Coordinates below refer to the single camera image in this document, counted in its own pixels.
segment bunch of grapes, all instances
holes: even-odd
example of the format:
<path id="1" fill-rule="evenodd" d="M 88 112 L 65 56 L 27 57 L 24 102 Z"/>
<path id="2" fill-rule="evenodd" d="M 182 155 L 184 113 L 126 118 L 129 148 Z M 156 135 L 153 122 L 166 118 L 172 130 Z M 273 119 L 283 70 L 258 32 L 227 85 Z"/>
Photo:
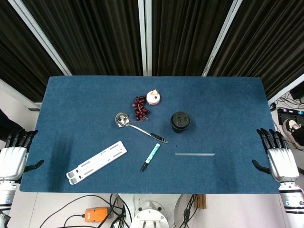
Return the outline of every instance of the bunch of grapes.
<path id="1" fill-rule="evenodd" d="M 144 107 L 146 104 L 146 95 L 142 95 L 140 97 L 135 97 L 134 98 L 134 103 L 132 105 L 134 111 L 135 111 L 135 118 L 136 120 L 147 120 L 148 119 L 148 114 L 149 110 Z"/>

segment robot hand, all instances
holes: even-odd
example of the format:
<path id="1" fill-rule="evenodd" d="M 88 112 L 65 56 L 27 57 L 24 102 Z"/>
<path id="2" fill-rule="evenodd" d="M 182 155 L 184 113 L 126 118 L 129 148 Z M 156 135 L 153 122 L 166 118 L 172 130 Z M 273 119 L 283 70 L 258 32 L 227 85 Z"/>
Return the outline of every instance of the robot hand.
<path id="1" fill-rule="evenodd" d="M 6 228 L 10 217 L 10 207 L 16 191 L 16 183 L 20 183 L 24 172 L 42 165 L 40 160 L 36 165 L 25 167 L 29 147 L 38 131 L 12 132 L 6 141 L 5 148 L 0 152 L 0 228 Z"/>
<path id="2" fill-rule="evenodd" d="M 304 192 L 295 184 L 299 172 L 304 171 L 297 167 L 292 151 L 289 149 L 284 136 L 280 132 L 265 129 L 257 130 L 260 135 L 265 152 L 268 156 L 270 168 L 259 165 L 252 160 L 253 165 L 259 170 L 280 183 L 280 196 L 291 227 L 304 228 Z"/>

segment metal ladle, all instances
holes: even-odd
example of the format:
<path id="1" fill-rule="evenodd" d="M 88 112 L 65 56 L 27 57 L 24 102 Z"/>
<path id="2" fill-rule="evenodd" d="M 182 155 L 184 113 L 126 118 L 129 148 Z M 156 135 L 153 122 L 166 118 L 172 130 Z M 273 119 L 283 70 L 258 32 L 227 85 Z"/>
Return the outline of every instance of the metal ladle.
<path id="1" fill-rule="evenodd" d="M 156 135 L 156 134 L 150 133 L 150 132 L 148 132 L 148 131 L 145 131 L 145 130 L 143 130 L 143 129 L 140 129 L 139 127 L 136 127 L 136 126 L 130 124 L 129 116 L 128 116 L 127 113 L 118 113 L 118 114 L 116 115 L 116 117 L 115 117 L 115 122 L 116 122 L 117 126 L 119 126 L 119 127 L 130 126 L 130 127 L 133 127 L 133 128 L 135 128 L 135 129 L 137 129 L 138 131 L 141 131 L 141 132 L 143 132 L 143 133 L 145 133 L 145 134 L 151 136 L 151 137 L 154 138 L 154 139 L 157 139 L 157 140 L 163 142 L 163 143 L 167 143 L 167 142 L 168 142 L 167 140 L 165 140 L 164 138 L 159 137 L 159 136 Z"/>

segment orange box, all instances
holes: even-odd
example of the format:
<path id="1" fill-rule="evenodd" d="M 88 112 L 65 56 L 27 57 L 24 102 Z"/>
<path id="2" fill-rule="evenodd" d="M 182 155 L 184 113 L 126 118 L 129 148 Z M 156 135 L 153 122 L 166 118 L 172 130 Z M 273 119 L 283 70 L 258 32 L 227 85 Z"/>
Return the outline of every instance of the orange box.
<path id="1" fill-rule="evenodd" d="M 102 222 L 108 215 L 108 208 L 89 208 L 85 212 L 85 222 Z"/>

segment black curtain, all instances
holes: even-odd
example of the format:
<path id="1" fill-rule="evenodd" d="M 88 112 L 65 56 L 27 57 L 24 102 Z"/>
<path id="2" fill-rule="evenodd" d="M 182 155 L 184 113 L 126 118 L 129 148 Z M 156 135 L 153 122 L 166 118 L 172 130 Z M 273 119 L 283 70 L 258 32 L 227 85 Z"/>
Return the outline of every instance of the black curtain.
<path id="1" fill-rule="evenodd" d="M 268 98 L 304 73 L 304 1 L 244 0 L 209 76 L 261 77 Z"/>
<path id="2" fill-rule="evenodd" d="M 152 75 L 201 76 L 232 0 L 153 0 Z"/>
<path id="3" fill-rule="evenodd" d="M 48 78 L 62 75 L 8 1 L 0 1 L 0 79 L 42 101 Z"/>
<path id="4" fill-rule="evenodd" d="M 143 75 L 137 0 L 26 0 L 73 75 Z"/>

